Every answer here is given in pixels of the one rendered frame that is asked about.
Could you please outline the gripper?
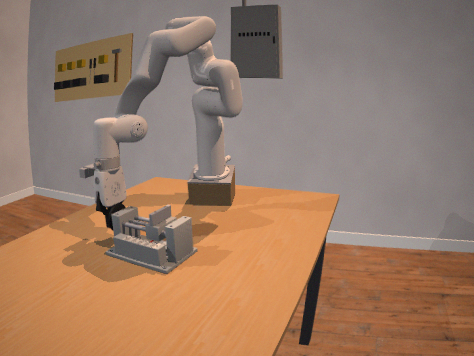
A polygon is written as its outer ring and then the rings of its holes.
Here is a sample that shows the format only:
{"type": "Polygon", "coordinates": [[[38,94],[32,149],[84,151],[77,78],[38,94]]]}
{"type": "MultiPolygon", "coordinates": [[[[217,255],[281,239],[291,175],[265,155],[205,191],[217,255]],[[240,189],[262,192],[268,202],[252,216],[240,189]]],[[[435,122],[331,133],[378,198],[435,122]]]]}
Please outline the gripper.
{"type": "Polygon", "coordinates": [[[107,228],[110,228],[108,214],[111,207],[116,203],[121,202],[122,204],[126,197],[126,185],[122,166],[113,169],[95,168],[94,198],[96,211],[102,212],[105,215],[107,228]]]}

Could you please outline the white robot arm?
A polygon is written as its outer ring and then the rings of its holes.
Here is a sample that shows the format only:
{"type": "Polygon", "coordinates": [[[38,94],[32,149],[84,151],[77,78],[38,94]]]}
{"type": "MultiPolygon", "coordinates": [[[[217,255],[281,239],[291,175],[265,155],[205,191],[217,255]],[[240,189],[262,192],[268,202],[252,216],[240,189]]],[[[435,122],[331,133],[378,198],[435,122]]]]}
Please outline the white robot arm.
{"type": "Polygon", "coordinates": [[[166,30],[155,31],[148,36],[113,118],[98,119],[93,124],[95,163],[80,168],[80,178],[94,176],[95,168],[119,167],[119,143],[138,142],[145,137],[148,125],[144,118],[136,115],[138,108],[159,85],[169,57],[186,54],[193,82],[210,86],[199,88],[192,97],[198,156],[194,175],[207,181],[229,175],[226,163],[231,157],[225,156],[221,117],[239,115],[242,93],[234,63],[214,57],[209,40],[215,32],[216,25],[211,18],[198,16],[173,19],[167,23],[166,30]]]}

